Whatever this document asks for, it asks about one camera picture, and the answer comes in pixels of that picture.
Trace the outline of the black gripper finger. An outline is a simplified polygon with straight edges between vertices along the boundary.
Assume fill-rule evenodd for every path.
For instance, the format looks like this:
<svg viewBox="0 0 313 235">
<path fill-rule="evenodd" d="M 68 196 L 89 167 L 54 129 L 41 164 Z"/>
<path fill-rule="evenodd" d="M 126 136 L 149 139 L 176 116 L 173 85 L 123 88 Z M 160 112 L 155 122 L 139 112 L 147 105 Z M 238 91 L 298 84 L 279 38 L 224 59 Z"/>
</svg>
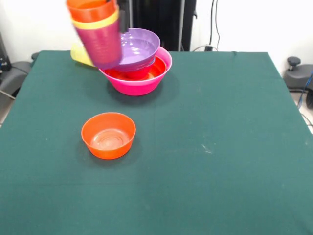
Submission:
<svg viewBox="0 0 313 235">
<path fill-rule="evenodd" d="M 129 1 L 118 0 L 120 32 L 126 33 L 129 29 Z"/>
</svg>

